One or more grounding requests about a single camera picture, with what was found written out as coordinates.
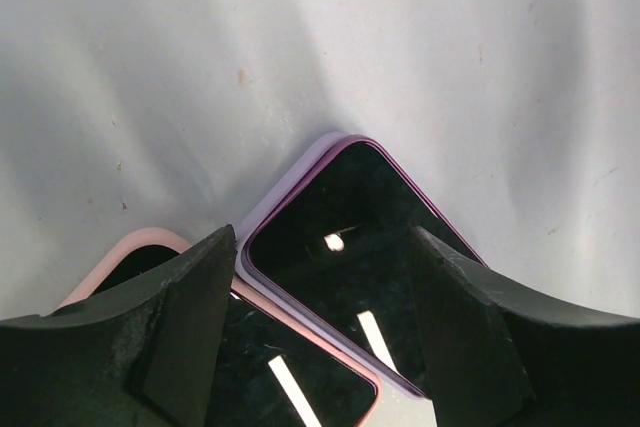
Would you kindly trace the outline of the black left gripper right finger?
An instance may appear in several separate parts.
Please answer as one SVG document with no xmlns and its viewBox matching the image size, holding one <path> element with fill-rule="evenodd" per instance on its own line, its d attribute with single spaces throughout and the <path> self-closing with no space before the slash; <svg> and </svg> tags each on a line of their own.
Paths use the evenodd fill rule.
<svg viewBox="0 0 640 427">
<path fill-rule="evenodd" d="M 526 287 L 426 230 L 411 288 L 441 426 L 635 426 L 639 322 Z"/>
</svg>

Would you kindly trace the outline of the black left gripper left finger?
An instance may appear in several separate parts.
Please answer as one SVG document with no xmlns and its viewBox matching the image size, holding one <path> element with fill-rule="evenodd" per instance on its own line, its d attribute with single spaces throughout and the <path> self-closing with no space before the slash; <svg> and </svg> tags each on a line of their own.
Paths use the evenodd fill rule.
<svg viewBox="0 0 640 427">
<path fill-rule="evenodd" d="M 47 316 L 1 323 L 5 426 L 201 426 L 236 257 L 225 226 Z"/>
</svg>

